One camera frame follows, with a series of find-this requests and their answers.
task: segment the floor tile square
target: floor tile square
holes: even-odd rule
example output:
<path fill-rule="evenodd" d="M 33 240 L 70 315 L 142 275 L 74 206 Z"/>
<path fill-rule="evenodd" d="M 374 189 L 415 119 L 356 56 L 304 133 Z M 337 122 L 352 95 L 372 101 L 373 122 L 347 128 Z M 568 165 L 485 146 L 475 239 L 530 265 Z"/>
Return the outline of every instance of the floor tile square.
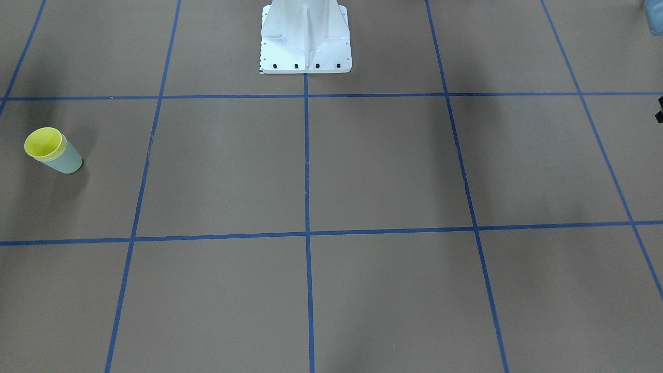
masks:
<path fill-rule="evenodd" d="M 339 1 L 347 7 L 352 71 L 311 74 L 312 94 L 443 92 L 423 1 Z"/>
<path fill-rule="evenodd" d="M 166 94 L 303 94 L 301 74 L 260 74 L 269 0 L 183 1 Z"/>
<path fill-rule="evenodd" d="M 141 236 L 304 230 L 301 99 L 165 100 Z"/>
<path fill-rule="evenodd" d="M 663 219 L 663 131 L 656 96 L 586 96 L 594 124 L 635 220 Z"/>
<path fill-rule="evenodd" d="M 584 92 L 661 91 L 663 43 L 651 35 L 642 0 L 547 1 Z"/>
<path fill-rule="evenodd" d="M 444 98 L 310 100 L 314 230 L 471 225 Z"/>
<path fill-rule="evenodd" d="M 479 225 L 627 220 L 578 97 L 452 103 Z"/>
<path fill-rule="evenodd" d="M 663 370 L 663 302 L 631 227 L 481 237 L 511 372 Z"/>
<path fill-rule="evenodd" d="M 502 372 L 471 232 L 312 238 L 316 372 Z"/>
<path fill-rule="evenodd" d="M 0 240 L 128 237 L 141 187 L 154 100 L 8 102 L 0 117 Z M 62 174 L 23 143 L 55 127 L 83 157 Z"/>
<path fill-rule="evenodd" d="M 430 5 L 450 92 L 575 92 L 538 1 Z"/>
<path fill-rule="evenodd" d="M 99 372 L 127 244 L 0 248 L 0 370 Z"/>
<path fill-rule="evenodd" d="M 12 97 L 159 93 L 176 0 L 48 1 Z"/>
<path fill-rule="evenodd" d="M 308 371 L 303 238 L 137 243 L 114 372 Z"/>

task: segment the blue tape line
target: blue tape line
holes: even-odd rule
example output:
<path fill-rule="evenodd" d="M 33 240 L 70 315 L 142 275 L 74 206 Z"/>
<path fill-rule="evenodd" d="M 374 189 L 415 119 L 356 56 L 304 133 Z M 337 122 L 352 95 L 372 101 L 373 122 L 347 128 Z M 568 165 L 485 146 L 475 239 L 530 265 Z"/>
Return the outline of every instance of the blue tape line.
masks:
<path fill-rule="evenodd" d="M 663 220 L 640 220 L 634 222 L 639 226 L 663 225 Z M 588 223 L 557 223 L 557 224 L 520 224 L 506 226 L 477 226 L 477 230 L 528 230 L 528 229 L 562 229 L 592 228 L 610 226 L 630 226 L 631 222 L 588 222 Z M 472 232 L 472 226 L 437 227 L 437 228 L 391 228 L 391 229 L 356 229 L 356 230 L 312 230 L 311 236 L 346 236 L 369 234 L 414 234 L 434 232 Z M 192 240 L 235 240 L 242 238 L 278 238 L 305 237 L 306 232 L 265 232 L 265 233 L 230 233 L 230 234 L 198 234 L 192 236 L 145 236 L 116 238 L 78 238 L 71 240 L 28 240 L 0 241 L 0 246 L 37 246 L 37 245 L 69 245 L 69 244 L 107 244 L 113 242 L 165 242 Z"/>
<path fill-rule="evenodd" d="M 345 236 L 352 234 L 399 234 L 399 233 L 431 233 L 431 232 L 468 232 L 470 226 L 445 228 L 397 228 L 397 229 L 352 229 L 352 230 L 316 230 L 311 236 Z"/>
<path fill-rule="evenodd" d="M 115 308 L 115 318 L 113 320 L 113 330 L 111 331 L 111 342 L 108 346 L 108 355 L 106 356 L 106 365 L 104 368 L 105 373 L 110 373 L 111 363 L 113 362 L 113 353 L 115 352 L 115 341 L 117 340 L 117 330 L 120 326 L 120 316 L 122 314 L 122 305 L 124 304 L 124 294 L 127 290 L 127 280 L 129 278 L 129 268 L 131 266 L 131 257 L 133 255 L 133 241 L 129 242 L 127 249 L 127 257 L 125 259 L 125 267 L 122 272 L 122 283 L 120 285 L 120 292 L 117 296 L 117 306 Z"/>
<path fill-rule="evenodd" d="M 635 224 L 639 226 L 657 226 L 663 224 L 663 220 L 636 220 Z"/>
<path fill-rule="evenodd" d="M 240 238 L 304 237 L 305 232 L 274 233 L 234 233 L 234 234 L 198 234 L 193 236 L 153 236 L 136 237 L 136 242 L 195 241 L 195 240 L 236 240 Z"/>
<path fill-rule="evenodd" d="M 467 92 L 450 93 L 451 97 L 489 97 L 489 96 L 577 96 L 575 92 Z"/>
<path fill-rule="evenodd" d="M 663 96 L 663 92 L 583 92 L 584 96 Z M 309 94 L 309 98 L 380 98 L 380 97 L 509 97 L 509 96 L 578 96 L 577 92 L 457 92 L 457 93 L 372 93 L 372 94 Z M 303 98 L 303 94 L 196 94 L 164 95 L 163 100 L 222 100 L 227 98 Z M 94 100 L 157 100 L 159 96 L 62 96 L 10 97 L 0 101 L 94 101 Z"/>
<path fill-rule="evenodd" d="M 582 92 L 583 96 L 663 96 L 663 92 Z"/>
<path fill-rule="evenodd" d="M 522 224 L 512 226 L 479 226 L 478 230 L 526 230 L 526 229 L 560 229 L 588 228 L 606 226 L 630 226 L 631 222 L 591 222 L 591 223 L 557 223 L 557 224 Z"/>
<path fill-rule="evenodd" d="M 304 74 L 304 214 L 306 226 L 306 289 L 308 298 L 308 369 L 316 371 L 316 349 L 313 316 L 313 273 L 311 264 L 311 209 L 309 181 L 309 137 L 308 137 L 308 74 Z"/>
<path fill-rule="evenodd" d="M 444 93 L 376 93 L 376 94 L 310 94 L 310 98 L 360 98 L 360 97 L 442 97 Z"/>
<path fill-rule="evenodd" d="M 303 94 L 195 94 L 168 95 L 164 100 L 214 100 L 224 98 L 303 98 Z"/>
<path fill-rule="evenodd" d="M 438 38 L 435 32 L 435 24 L 433 22 L 433 15 L 430 10 L 430 2 L 426 0 L 426 11 L 428 12 L 428 22 L 430 23 L 430 32 L 433 36 L 433 44 L 435 45 L 435 53 L 438 58 L 438 67 L 440 69 L 440 78 L 442 79 L 442 87 L 444 88 L 445 99 L 447 103 L 447 110 L 449 111 L 449 120 L 451 122 L 452 131 L 453 131 L 453 142 L 455 143 L 457 153 L 458 153 L 458 163 L 460 165 L 461 173 L 463 175 L 463 182 L 465 184 L 465 195 L 467 197 L 467 205 L 469 207 L 469 214 L 472 219 L 472 228 L 474 231 L 475 240 L 477 242 L 477 249 L 479 250 L 479 259 L 481 260 L 481 269 L 483 270 L 483 279 L 486 285 L 486 292 L 488 293 L 488 301 L 491 307 L 491 313 L 493 315 L 493 324 L 495 326 L 495 336 L 497 337 L 497 343 L 499 345 L 500 356 L 502 358 L 502 365 L 505 373 L 509 373 L 509 364 L 507 362 L 507 354 L 504 348 L 504 342 L 502 339 L 502 331 L 499 325 L 499 319 L 497 317 L 497 308 L 495 307 L 495 299 L 493 298 L 493 288 L 491 286 L 490 277 L 488 275 L 488 267 L 486 265 L 485 256 L 483 255 L 483 245 L 481 244 L 481 237 L 479 235 L 479 230 L 477 229 L 477 218 L 474 212 L 474 205 L 472 203 L 472 195 L 469 191 L 469 183 L 467 182 L 467 173 L 465 172 L 465 163 L 463 162 L 463 153 L 461 152 L 460 142 L 458 140 L 458 132 L 456 131 L 455 120 L 453 118 L 452 103 L 449 97 L 449 90 L 447 87 L 447 80 L 444 75 L 444 67 L 442 65 L 442 57 L 440 55 L 440 48 L 438 46 Z"/>
<path fill-rule="evenodd" d="M 37 11 L 37 17 L 34 19 L 34 24 L 32 24 L 32 30 L 30 30 L 28 41 L 26 41 L 25 47 L 23 47 L 21 57 L 19 57 L 19 61 L 18 63 L 16 63 L 14 74 L 12 74 L 11 76 L 11 80 L 9 81 L 9 86 L 7 86 L 7 91 L 5 91 L 5 99 L 2 101 L 2 104 L 0 104 L 0 115 L 2 115 L 2 112 L 5 110 L 5 104 L 7 103 L 7 98 L 11 94 L 11 90 L 14 88 L 14 83 L 16 83 L 16 78 L 19 76 L 19 70 L 23 65 L 23 61 L 25 60 L 25 55 L 28 53 L 28 48 L 30 48 L 30 43 L 32 42 L 34 33 L 37 31 L 37 26 L 39 26 L 39 20 L 41 20 L 41 16 L 42 13 L 44 12 L 45 6 L 46 6 L 46 0 L 42 0 L 41 5 L 39 6 L 39 11 Z"/>
<path fill-rule="evenodd" d="M 10 97 L 7 101 L 94 101 L 94 100 L 157 100 L 159 96 L 63 96 Z"/>
<path fill-rule="evenodd" d="M 0 246 L 37 246 L 37 245 L 70 245 L 70 244 L 109 244 L 114 242 L 129 242 L 129 238 L 78 238 L 71 240 L 30 240 L 30 241 L 0 241 Z"/>
<path fill-rule="evenodd" d="M 613 169 L 613 166 L 610 163 L 610 158 L 608 158 L 608 153 L 606 152 L 603 146 L 603 142 L 601 141 L 601 137 L 599 136 L 599 131 L 597 130 L 596 125 L 594 124 L 594 119 L 592 118 L 591 113 L 589 112 L 589 107 L 587 106 L 587 102 L 585 101 L 583 92 L 580 89 L 580 85 L 578 84 L 578 81 L 575 77 L 575 72 L 571 67 L 571 62 L 569 60 L 569 57 L 567 56 L 566 51 L 564 50 L 564 46 L 562 46 L 562 40 L 560 39 L 560 36 L 557 32 L 557 28 L 555 27 L 555 24 L 552 21 L 552 17 L 550 16 L 550 12 L 548 11 L 548 7 L 546 6 L 545 0 L 540 0 L 540 2 L 544 12 L 546 13 L 546 17 L 548 18 L 548 22 L 550 23 L 550 28 L 552 29 L 552 33 L 555 36 L 555 40 L 557 40 L 557 45 L 560 47 L 560 51 L 562 52 L 562 56 L 564 57 L 566 66 L 569 69 L 569 73 L 571 74 L 573 84 L 575 85 L 575 88 L 580 96 L 580 101 L 582 102 L 583 108 L 585 108 L 585 113 L 587 114 L 589 124 L 591 125 L 591 129 L 594 132 L 594 137 L 596 137 L 596 141 L 599 144 L 601 154 L 603 154 L 603 160 L 605 161 L 605 164 L 608 166 L 608 170 L 610 171 L 610 176 L 613 178 L 615 188 L 617 189 L 619 198 L 621 199 L 622 205 L 624 206 L 624 211 L 626 212 L 626 215 L 629 217 L 629 222 L 633 227 L 633 233 L 635 234 L 635 237 L 638 241 L 638 245 L 640 246 L 640 250 L 642 251 L 642 255 L 644 256 L 644 260 L 647 263 L 647 267 L 649 268 L 649 272 L 651 273 L 654 283 L 656 284 L 656 288 L 658 289 L 658 294 L 661 297 L 661 299 L 663 299 L 663 287 L 661 286 L 661 282 L 658 279 L 658 275 L 656 274 L 654 265 L 652 264 L 651 259 L 649 258 L 649 253 L 647 252 L 647 249 L 644 247 L 644 243 L 640 239 L 640 232 L 638 232 L 638 226 L 635 224 L 635 221 L 633 220 L 633 215 L 631 214 L 629 204 L 626 202 L 624 193 L 622 192 L 621 186 L 619 185 L 619 181 L 617 180 L 617 175 L 615 174 L 615 170 Z"/>
<path fill-rule="evenodd" d="M 117 299 L 117 309 L 115 310 L 115 320 L 113 321 L 113 331 L 111 333 L 111 341 L 108 347 L 108 355 L 106 357 L 106 367 L 104 372 L 110 373 L 111 364 L 113 362 L 113 353 L 115 352 L 115 341 L 117 339 L 117 331 L 120 323 L 120 316 L 122 313 L 122 304 L 124 303 L 124 294 L 127 287 L 127 280 L 129 278 L 129 268 L 131 267 L 131 256 L 133 255 L 133 246 L 136 238 L 136 232 L 138 230 L 138 223 L 141 215 L 141 206 L 143 205 L 143 195 L 145 193 L 145 184 L 147 182 L 147 172 L 150 167 L 150 152 L 152 151 L 152 144 L 154 143 L 154 133 L 156 132 L 156 125 L 159 119 L 159 112 L 161 110 L 161 102 L 163 101 L 163 94 L 166 88 L 166 79 L 168 78 L 168 66 L 170 65 L 170 55 L 172 54 L 172 46 L 175 41 L 175 33 L 177 31 L 177 22 L 180 15 L 180 6 L 182 5 L 182 0 L 177 0 L 177 6 L 175 8 L 175 17 L 172 22 L 172 30 L 170 32 L 170 42 L 168 43 L 168 52 L 166 53 L 166 62 L 164 63 L 163 75 L 161 77 L 161 87 L 159 89 L 159 99 L 156 102 L 156 109 L 154 111 L 154 120 L 152 121 L 152 131 L 150 133 L 150 142 L 147 147 L 147 155 L 145 156 L 145 165 L 143 167 L 143 177 L 141 181 L 141 188 L 138 193 L 138 201 L 136 202 L 136 213 L 133 221 L 133 226 L 131 228 L 131 241 L 129 242 L 129 248 L 127 249 L 127 259 L 125 261 L 125 269 L 122 275 L 122 284 L 120 286 L 120 293 Z"/>

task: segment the yellow cup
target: yellow cup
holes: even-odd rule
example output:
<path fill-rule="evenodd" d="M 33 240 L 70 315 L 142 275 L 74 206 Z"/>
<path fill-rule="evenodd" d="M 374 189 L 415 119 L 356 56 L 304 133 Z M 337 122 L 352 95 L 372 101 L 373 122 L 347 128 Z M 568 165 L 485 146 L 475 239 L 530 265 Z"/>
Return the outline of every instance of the yellow cup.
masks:
<path fill-rule="evenodd" d="M 57 129 L 44 127 L 32 132 L 23 145 L 25 153 L 60 171 L 73 173 L 83 164 L 78 151 Z"/>

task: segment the black object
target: black object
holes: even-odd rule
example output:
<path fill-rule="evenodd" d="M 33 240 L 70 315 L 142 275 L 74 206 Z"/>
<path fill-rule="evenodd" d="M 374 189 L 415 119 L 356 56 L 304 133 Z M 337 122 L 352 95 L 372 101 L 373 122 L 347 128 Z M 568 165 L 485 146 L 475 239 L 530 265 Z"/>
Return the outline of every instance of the black object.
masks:
<path fill-rule="evenodd" d="M 663 96 L 658 98 L 658 105 L 663 109 Z M 656 113 L 656 121 L 658 123 L 663 123 L 663 111 L 659 110 L 658 113 Z"/>

